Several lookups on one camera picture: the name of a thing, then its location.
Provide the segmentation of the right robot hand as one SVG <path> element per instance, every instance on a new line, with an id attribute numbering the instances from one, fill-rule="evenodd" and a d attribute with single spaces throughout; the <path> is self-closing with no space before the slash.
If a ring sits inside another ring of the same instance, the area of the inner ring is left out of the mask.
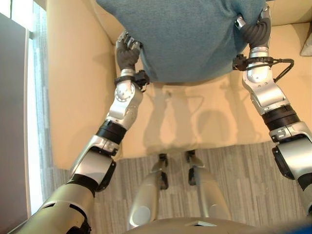
<path id="1" fill-rule="evenodd" d="M 241 14 L 237 15 L 234 24 L 250 49 L 256 47 L 269 48 L 272 26 L 270 7 L 268 5 L 261 10 L 256 24 L 246 23 Z"/>

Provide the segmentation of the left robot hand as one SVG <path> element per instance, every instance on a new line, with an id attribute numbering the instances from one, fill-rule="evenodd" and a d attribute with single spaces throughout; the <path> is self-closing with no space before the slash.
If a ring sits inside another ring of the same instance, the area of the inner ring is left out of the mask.
<path id="1" fill-rule="evenodd" d="M 135 40 L 128 31 L 123 31 L 116 41 L 116 60 L 120 70 L 135 70 L 142 43 Z"/>

